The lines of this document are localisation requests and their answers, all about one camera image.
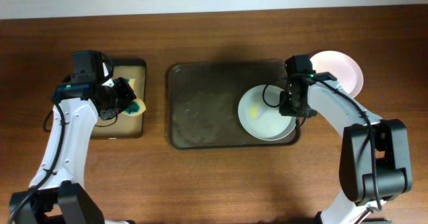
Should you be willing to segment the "white plate top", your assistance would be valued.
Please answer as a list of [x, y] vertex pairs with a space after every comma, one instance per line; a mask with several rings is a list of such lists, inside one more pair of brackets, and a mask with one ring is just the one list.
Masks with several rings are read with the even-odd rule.
[[364, 76], [360, 66], [348, 55], [339, 51], [321, 51], [310, 58], [317, 73], [330, 72], [342, 88], [355, 98], [362, 90]]

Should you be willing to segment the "pale blue plate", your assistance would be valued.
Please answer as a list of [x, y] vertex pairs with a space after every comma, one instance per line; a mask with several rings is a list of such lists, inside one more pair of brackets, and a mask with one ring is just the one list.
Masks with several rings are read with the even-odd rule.
[[265, 94], [265, 85], [258, 85], [249, 89], [239, 101], [237, 114], [243, 128], [253, 137], [275, 141], [289, 136], [296, 127], [296, 118], [282, 116], [279, 108], [269, 107], [265, 100], [271, 105], [280, 102], [281, 88], [268, 86]]

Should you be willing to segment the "green and yellow sponge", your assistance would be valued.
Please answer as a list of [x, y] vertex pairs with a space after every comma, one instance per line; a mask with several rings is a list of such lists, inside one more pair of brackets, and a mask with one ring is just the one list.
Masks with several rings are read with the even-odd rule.
[[[129, 78], [125, 78], [125, 80], [128, 83], [128, 85], [132, 88], [132, 90], [134, 90], [134, 85], [136, 80], [129, 79]], [[127, 107], [122, 111], [122, 113], [127, 116], [135, 117], [135, 116], [142, 115], [145, 112], [145, 110], [146, 110], [146, 105], [143, 102], [143, 100], [141, 100], [140, 98], [136, 98], [132, 101], [129, 107]]]

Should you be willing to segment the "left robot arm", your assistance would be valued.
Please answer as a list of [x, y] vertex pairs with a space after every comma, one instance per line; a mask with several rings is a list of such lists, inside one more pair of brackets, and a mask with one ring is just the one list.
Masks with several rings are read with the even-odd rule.
[[27, 191], [13, 193], [9, 223], [107, 223], [84, 188], [84, 169], [98, 120], [117, 122], [136, 99], [114, 63], [95, 50], [72, 54], [74, 71], [51, 96], [52, 120], [43, 160]]

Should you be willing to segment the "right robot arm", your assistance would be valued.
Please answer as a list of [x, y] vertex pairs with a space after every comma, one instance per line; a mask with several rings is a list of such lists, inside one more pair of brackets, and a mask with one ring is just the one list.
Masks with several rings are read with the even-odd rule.
[[342, 138], [339, 164], [341, 190], [320, 211], [315, 223], [363, 223], [383, 205], [413, 186], [407, 127], [398, 119], [373, 114], [329, 72], [316, 72], [308, 55], [285, 61], [286, 89], [280, 114], [323, 116]]

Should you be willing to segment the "black tray with brown liquid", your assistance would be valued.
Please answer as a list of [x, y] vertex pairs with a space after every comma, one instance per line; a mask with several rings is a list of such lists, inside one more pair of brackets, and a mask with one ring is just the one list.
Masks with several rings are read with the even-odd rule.
[[[123, 77], [135, 79], [134, 94], [145, 102], [146, 90], [146, 62], [138, 58], [114, 58], [113, 78]], [[143, 133], [144, 113], [140, 116], [127, 116], [123, 113], [118, 115], [115, 122], [113, 119], [102, 121], [98, 119], [94, 127], [92, 139], [118, 139], [139, 138]]]

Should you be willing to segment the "dark brown serving tray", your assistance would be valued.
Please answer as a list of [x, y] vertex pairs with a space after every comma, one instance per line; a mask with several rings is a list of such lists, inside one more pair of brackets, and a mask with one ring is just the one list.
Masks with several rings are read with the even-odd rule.
[[168, 139], [177, 149], [290, 146], [300, 128], [278, 140], [260, 140], [238, 117], [241, 97], [252, 87], [284, 77], [282, 60], [178, 63], [167, 71]]

